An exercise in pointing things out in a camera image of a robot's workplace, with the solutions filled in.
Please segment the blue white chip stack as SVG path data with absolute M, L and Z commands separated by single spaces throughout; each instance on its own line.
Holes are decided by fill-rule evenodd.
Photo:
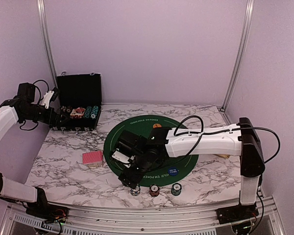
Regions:
M 141 191 L 140 186 L 136 186 L 135 188 L 130 189 L 130 194 L 132 196 L 138 196 L 140 194 L 140 191 Z

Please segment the blue small blind button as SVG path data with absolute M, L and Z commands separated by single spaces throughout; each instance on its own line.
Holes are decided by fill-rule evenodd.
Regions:
M 179 174 L 179 169 L 177 169 L 176 167 L 170 167 L 168 168 L 167 172 L 170 176 L 177 176 Z

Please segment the orange big blind button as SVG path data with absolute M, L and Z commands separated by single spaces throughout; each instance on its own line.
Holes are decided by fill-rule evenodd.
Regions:
M 160 128 L 160 127 L 162 127 L 162 126 L 161 126 L 161 124 L 159 124 L 159 123 L 155 123 L 155 124 L 153 125 L 153 128 Z

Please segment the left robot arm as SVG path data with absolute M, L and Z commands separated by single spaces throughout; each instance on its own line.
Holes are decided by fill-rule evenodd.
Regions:
M 45 123 L 50 127 L 60 127 L 70 120 L 68 114 L 55 111 L 53 107 L 30 103 L 22 98 L 8 99 L 0 105 L 0 146 L 7 140 L 7 135 L 15 133 L 16 124 L 25 121 Z M 0 197 L 33 203 L 33 210 L 42 218 L 52 214 L 49 203 L 39 198 L 39 189 L 5 177 L 0 172 Z

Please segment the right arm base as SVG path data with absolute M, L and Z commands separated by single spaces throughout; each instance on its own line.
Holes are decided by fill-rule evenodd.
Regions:
M 217 219 L 220 224 L 234 223 L 259 215 L 256 201 L 254 204 L 244 206 L 241 204 L 240 199 L 241 193 L 237 205 L 216 209 Z

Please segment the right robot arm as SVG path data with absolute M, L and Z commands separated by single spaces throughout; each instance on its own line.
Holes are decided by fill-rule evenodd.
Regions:
M 109 208 L 169 208 L 237 198 L 252 211 L 265 166 L 254 131 L 215 107 L 107 106 L 95 132 L 61 138 L 49 200 Z

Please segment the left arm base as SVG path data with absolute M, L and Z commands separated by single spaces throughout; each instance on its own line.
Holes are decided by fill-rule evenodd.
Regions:
M 35 202 L 26 202 L 26 213 L 44 219 L 46 223 L 53 223 L 67 218 L 67 207 L 50 204 L 45 191 L 36 187 L 37 197 Z

